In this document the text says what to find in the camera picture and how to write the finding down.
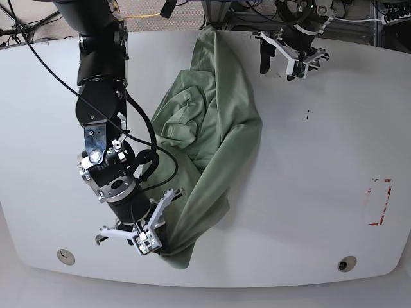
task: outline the white cable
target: white cable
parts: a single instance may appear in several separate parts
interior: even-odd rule
[[[375,18],[371,18],[371,19],[360,19],[357,21],[354,21],[352,19],[343,19],[343,18],[336,18],[334,17],[334,19],[338,20],[338,21],[347,21],[347,22],[367,22],[367,21],[379,21],[379,22],[383,22],[381,19],[375,19]]]

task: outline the white table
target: white table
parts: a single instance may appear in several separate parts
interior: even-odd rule
[[[200,238],[185,270],[156,255],[140,257],[121,241],[95,245],[98,229],[114,214],[77,172],[84,145],[76,98],[27,47],[0,52],[0,201],[24,263],[194,287],[316,284],[396,267],[411,229],[410,56],[318,39],[314,46],[326,48],[331,60],[307,80],[287,82],[280,56],[267,75],[259,74],[259,41],[250,33],[222,35],[253,83],[263,135],[253,164],[232,187],[230,212]],[[128,90],[149,116],[178,71],[189,67],[196,37],[195,31],[130,35]],[[75,39],[35,48],[76,87]],[[131,108],[128,113],[132,133],[147,139],[143,121]],[[369,226],[380,220],[389,186],[383,224]],[[74,254],[74,266],[57,259],[61,248]],[[349,255],[358,259],[356,267],[339,272],[339,261]]]

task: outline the crumpled fabric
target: crumpled fabric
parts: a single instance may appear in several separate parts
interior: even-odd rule
[[[195,241],[229,210],[230,184],[258,147],[262,127],[245,71],[211,26],[200,32],[190,69],[179,73],[152,124],[158,145],[177,159],[179,172],[146,194],[159,200],[169,188],[185,191],[163,212],[167,239],[161,257],[187,268]],[[143,188],[174,172],[171,158],[158,153],[159,167]]]

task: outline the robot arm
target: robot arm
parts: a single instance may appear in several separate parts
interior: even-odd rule
[[[311,43],[334,19],[333,0],[300,0],[295,13],[289,11],[285,1],[276,0],[275,5],[286,26],[279,33],[261,32],[258,36],[261,39],[260,73],[268,72],[270,59],[278,50],[288,61],[287,80],[305,79],[308,71],[319,69],[321,58],[329,60],[325,49],[316,49]]]
[[[107,0],[62,0],[54,4],[79,33],[77,85],[82,98],[94,107],[81,99],[76,104],[76,116],[85,139],[78,170],[99,201],[107,202],[117,216],[113,228],[100,229],[96,243],[100,245],[108,237],[120,237],[135,246],[139,254],[146,255],[162,247],[157,235],[165,229],[162,211],[181,193],[169,190],[159,203],[151,202],[140,186],[157,168],[159,156],[149,118],[126,91],[125,22],[115,16],[116,12],[112,13]],[[150,149],[137,156],[126,141],[127,101],[143,117],[151,138]],[[139,178],[134,177],[138,166],[148,163],[149,168]]]

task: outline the circular hole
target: circular hole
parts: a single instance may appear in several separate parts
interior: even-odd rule
[[[111,184],[111,188],[117,189],[121,185],[123,185],[123,181],[122,180],[116,180],[113,184]]]
[[[357,259],[356,257],[349,256],[343,258],[339,263],[338,263],[338,270],[341,271],[342,273],[347,273],[351,271],[357,264]]]
[[[341,262],[340,265],[338,265],[338,268],[340,269],[340,271],[344,271],[347,268],[347,263]]]
[[[66,249],[59,249],[57,251],[57,258],[65,265],[73,265],[76,262],[74,255]]]

